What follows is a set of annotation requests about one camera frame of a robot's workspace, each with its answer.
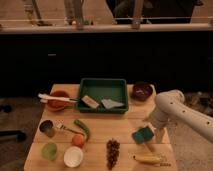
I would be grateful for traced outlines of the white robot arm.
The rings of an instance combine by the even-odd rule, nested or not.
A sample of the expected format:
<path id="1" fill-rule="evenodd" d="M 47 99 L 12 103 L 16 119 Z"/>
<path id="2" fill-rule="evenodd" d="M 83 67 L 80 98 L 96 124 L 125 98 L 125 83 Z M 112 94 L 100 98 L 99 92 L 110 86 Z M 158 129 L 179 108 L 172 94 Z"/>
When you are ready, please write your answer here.
<path id="1" fill-rule="evenodd" d="M 149 122 L 154 128 L 164 128 L 171 116 L 196 131 L 209 142 L 213 143 L 213 118 L 187 107 L 185 96 L 179 90 L 158 93 L 154 98 L 155 107 L 149 114 Z"/>

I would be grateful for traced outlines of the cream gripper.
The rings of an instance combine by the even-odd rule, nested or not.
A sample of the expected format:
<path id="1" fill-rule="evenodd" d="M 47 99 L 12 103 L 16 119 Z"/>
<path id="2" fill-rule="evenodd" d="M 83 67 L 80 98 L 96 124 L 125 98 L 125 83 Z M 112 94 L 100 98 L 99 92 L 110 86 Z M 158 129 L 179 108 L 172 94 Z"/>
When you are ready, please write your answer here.
<path id="1" fill-rule="evenodd" d="M 148 124 L 148 127 L 152 130 L 152 132 L 154 133 L 154 137 L 155 137 L 155 142 L 156 143 L 162 143 L 163 142 L 163 137 L 165 134 L 165 129 L 158 129 L 152 126 L 151 123 Z"/>

